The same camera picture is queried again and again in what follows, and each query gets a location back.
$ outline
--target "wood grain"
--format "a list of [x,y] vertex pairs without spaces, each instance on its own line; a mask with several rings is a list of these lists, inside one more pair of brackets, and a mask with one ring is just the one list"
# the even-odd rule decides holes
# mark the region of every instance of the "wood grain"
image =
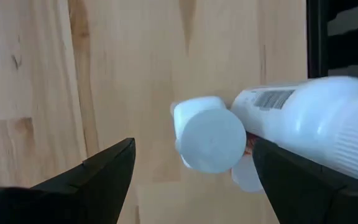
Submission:
[[[0,166],[12,170],[0,184],[51,178],[130,136],[137,160],[120,223],[138,213],[237,222],[243,207],[274,223],[264,196],[183,167],[170,104],[218,95],[229,105],[245,88],[306,78],[305,1],[0,0]],[[32,123],[33,143],[17,122]]]
[[236,186],[201,182],[167,182],[139,186],[141,224],[278,223],[265,194]]
[[259,0],[262,82],[307,79],[306,1]]
[[31,118],[0,120],[0,186],[31,187],[43,181]]
[[21,159],[36,159],[37,180],[86,158],[66,1],[0,0],[0,119],[22,117],[32,118],[36,150]]
[[[128,136],[137,140],[133,181],[120,223],[138,222],[135,189],[140,185],[180,181],[205,187],[205,182],[219,180],[181,165],[173,147],[173,101],[218,95],[230,104],[251,86],[306,79],[305,20],[292,21],[293,12],[286,9],[302,9],[304,3],[291,4],[69,1],[88,154]],[[295,31],[286,35],[294,25]]]

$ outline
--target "white plastic bottle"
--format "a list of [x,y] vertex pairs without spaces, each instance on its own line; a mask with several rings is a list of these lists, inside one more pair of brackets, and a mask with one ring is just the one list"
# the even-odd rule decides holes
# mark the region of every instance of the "white plastic bottle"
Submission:
[[246,148],[246,131],[217,96],[204,96],[172,106],[175,147],[183,163],[208,173],[229,170]]
[[358,179],[358,78],[244,90],[231,111],[247,132]]

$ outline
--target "barcode label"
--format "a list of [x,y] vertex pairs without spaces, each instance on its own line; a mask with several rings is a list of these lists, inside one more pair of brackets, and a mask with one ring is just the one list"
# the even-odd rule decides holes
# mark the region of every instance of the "barcode label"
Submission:
[[254,106],[263,109],[282,109],[286,100],[295,90],[273,90],[265,91],[255,100]]

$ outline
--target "white container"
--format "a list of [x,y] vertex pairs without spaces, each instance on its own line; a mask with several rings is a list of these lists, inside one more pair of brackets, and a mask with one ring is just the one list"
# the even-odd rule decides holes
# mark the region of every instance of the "white container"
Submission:
[[231,169],[233,181],[245,192],[264,192],[252,155],[244,155]]
[[175,147],[183,163],[202,172],[220,173],[238,163],[246,148],[241,121],[217,96],[180,102],[173,109]]
[[248,132],[358,179],[358,78],[244,90],[231,111]]

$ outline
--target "label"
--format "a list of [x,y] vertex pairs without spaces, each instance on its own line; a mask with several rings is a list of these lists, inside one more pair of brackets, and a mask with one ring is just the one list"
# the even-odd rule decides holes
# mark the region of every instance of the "label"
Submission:
[[272,90],[263,91],[257,96],[254,106],[265,110],[278,109],[281,110],[284,103],[292,95],[295,90]]
[[299,86],[265,87],[244,90],[232,104],[231,111],[247,132],[275,142],[280,135],[285,103]]

